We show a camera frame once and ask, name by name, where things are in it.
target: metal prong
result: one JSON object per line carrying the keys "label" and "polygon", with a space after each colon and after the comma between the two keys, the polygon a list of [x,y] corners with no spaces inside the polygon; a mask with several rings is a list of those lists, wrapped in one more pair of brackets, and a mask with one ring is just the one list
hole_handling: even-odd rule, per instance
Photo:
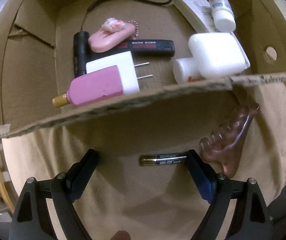
{"label": "metal prong", "polygon": [[142,77],[138,77],[138,79],[147,78],[147,77],[152,77],[152,76],[153,76],[153,75],[142,76]]}
{"label": "metal prong", "polygon": [[134,67],[143,66],[143,65],[148,65],[148,64],[149,64],[149,62],[145,62],[145,63],[141,63],[141,64],[134,65]]}

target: beige fabric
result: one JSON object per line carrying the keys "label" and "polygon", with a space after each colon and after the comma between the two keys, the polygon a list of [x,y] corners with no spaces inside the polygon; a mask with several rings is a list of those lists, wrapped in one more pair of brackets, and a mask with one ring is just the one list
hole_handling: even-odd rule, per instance
{"label": "beige fabric", "polygon": [[[251,94],[261,112],[249,129],[234,179],[256,178],[269,204],[286,184],[286,83],[256,87]],[[67,171],[88,148],[95,148],[101,154],[99,166],[75,202],[93,239],[110,239],[117,230],[128,231],[132,239],[190,239],[208,203],[200,198],[184,165],[140,167],[139,156],[198,150],[199,140],[235,105],[231,92],[186,95],[4,139],[4,154],[19,194],[28,177],[52,178]],[[227,233],[232,203],[218,239]],[[57,218],[53,223],[59,239],[64,239]]]}

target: round hole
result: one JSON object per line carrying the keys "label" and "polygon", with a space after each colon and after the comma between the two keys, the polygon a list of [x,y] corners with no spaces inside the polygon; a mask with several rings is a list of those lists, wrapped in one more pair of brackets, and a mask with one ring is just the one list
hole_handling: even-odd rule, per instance
{"label": "round hole", "polygon": [[264,58],[266,60],[266,62],[272,64],[276,61],[277,59],[277,53],[276,50],[269,46],[264,50]]}

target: gold bottle cap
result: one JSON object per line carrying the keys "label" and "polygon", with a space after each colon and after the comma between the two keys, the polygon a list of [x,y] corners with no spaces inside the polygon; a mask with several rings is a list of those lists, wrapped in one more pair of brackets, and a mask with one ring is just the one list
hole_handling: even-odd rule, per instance
{"label": "gold bottle cap", "polygon": [[62,95],[59,95],[57,97],[54,97],[53,100],[52,100],[52,104],[54,107],[56,108],[60,108],[62,106],[66,106],[68,105],[70,102],[67,100],[67,96],[66,96],[66,93],[65,94],[62,94]]}

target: translucent brown hair clip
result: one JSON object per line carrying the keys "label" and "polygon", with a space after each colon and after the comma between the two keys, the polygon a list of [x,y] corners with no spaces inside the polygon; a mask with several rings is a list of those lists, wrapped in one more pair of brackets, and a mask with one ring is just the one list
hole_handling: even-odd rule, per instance
{"label": "translucent brown hair clip", "polygon": [[236,174],[249,126],[259,108],[257,103],[237,107],[228,123],[212,132],[210,139],[203,138],[199,143],[203,159],[220,162],[229,178]]}

